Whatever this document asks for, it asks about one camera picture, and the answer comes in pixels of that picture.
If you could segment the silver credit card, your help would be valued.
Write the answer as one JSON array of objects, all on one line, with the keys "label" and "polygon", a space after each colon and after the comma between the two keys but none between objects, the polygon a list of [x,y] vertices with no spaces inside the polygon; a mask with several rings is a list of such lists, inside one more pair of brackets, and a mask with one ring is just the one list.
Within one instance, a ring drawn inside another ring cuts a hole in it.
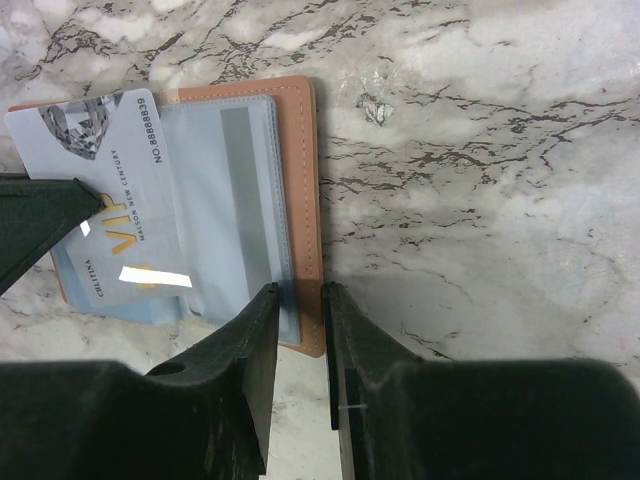
[{"label": "silver credit card", "polygon": [[5,123],[33,179],[77,179],[103,203],[62,242],[94,307],[190,287],[171,168],[152,93],[136,89],[12,111]]},{"label": "silver credit card", "polygon": [[160,120],[192,283],[180,299],[183,312],[222,326],[275,282],[279,339],[299,343],[274,99],[254,95],[163,105]]}]

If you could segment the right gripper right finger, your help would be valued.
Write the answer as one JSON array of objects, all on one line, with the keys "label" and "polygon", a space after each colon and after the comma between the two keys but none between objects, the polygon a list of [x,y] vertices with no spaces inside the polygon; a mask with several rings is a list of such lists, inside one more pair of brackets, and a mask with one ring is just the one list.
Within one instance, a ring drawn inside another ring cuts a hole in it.
[{"label": "right gripper right finger", "polygon": [[639,396],[596,360],[424,359],[322,290],[346,479],[635,479]]}]

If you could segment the tan leather card holder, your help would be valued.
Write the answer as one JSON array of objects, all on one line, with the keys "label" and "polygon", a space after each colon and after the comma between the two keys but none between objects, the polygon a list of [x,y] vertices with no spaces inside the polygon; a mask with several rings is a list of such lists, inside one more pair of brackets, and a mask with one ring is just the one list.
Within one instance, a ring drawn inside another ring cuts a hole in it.
[{"label": "tan leather card holder", "polygon": [[77,179],[103,202],[51,248],[69,305],[217,327],[273,282],[280,342],[324,353],[307,77],[20,105],[5,123],[31,179]]}]

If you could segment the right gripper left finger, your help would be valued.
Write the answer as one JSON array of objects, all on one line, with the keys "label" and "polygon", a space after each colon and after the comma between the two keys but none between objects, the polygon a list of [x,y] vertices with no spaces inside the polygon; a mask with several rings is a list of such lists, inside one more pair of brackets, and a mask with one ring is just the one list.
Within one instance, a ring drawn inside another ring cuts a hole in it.
[{"label": "right gripper left finger", "polygon": [[140,374],[116,361],[5,363],[5,479],[256,479],[267,469],[279,295]]}]

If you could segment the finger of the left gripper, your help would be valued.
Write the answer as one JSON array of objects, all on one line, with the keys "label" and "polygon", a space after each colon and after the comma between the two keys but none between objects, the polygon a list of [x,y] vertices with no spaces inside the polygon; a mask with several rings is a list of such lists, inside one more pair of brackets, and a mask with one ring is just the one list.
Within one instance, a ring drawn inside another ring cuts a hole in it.
[{"label": "finger of the left gripper", "polygon": [[1,291],[83,221],[105,208],[79,180],[1,177]]}]

